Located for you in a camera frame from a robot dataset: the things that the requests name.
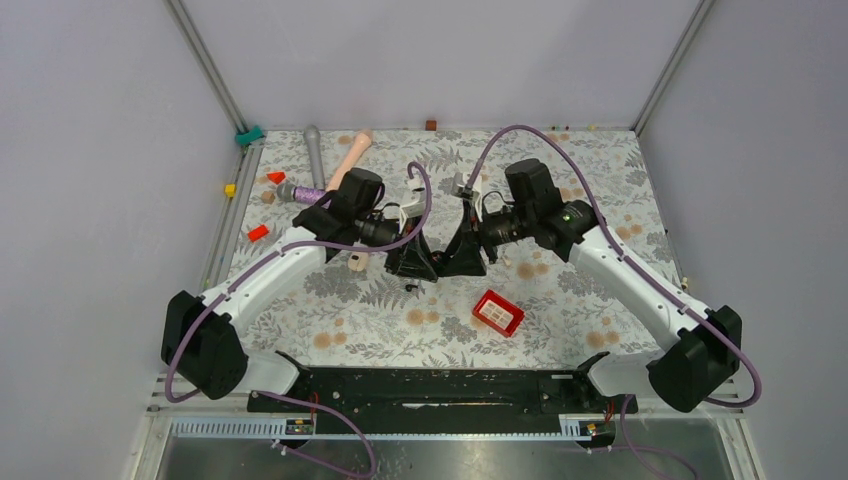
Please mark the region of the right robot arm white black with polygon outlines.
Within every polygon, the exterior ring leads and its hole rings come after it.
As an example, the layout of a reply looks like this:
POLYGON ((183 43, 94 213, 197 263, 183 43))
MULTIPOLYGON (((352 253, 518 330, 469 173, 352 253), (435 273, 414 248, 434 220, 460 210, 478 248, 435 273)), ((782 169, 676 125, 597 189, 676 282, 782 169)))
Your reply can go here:
POLYGON ((589 275, 624 305, 653 337, 655 351, 611 353, 589 361, 573 386, 575 402, 597 412, 617 395, 654 396, 690 412, 740 367, 742 321, 728 306, 712 309, 675 287, 606 229, 593 207, 565 202, 537 159, 508 166, 512 196, 500 212, 483 215, 478 231, 489 249, 533 239, 589 275))

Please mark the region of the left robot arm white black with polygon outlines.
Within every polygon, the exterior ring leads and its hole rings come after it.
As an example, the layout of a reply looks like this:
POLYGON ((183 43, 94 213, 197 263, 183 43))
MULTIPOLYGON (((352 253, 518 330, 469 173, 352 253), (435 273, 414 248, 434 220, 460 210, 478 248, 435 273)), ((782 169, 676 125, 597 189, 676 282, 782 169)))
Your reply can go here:
POLYGON ((390 252, 415 240, 429 218, 433 189, 421 164, 409 163, 407 174, 412 205, 421 213, 410 231, 377 214, 385 191, 382 178, 354 168, 338 189, 302 210, 262 257, 200 295, 175 295, 162 344, 166 399, 181 403, 197 394, 217 400, 250 392, 272 395, 288 411, 304 407, 311 387, 299 377, 295 362, 282 353, 252 350, 241 338, 272 301, 339 252, 390 252))

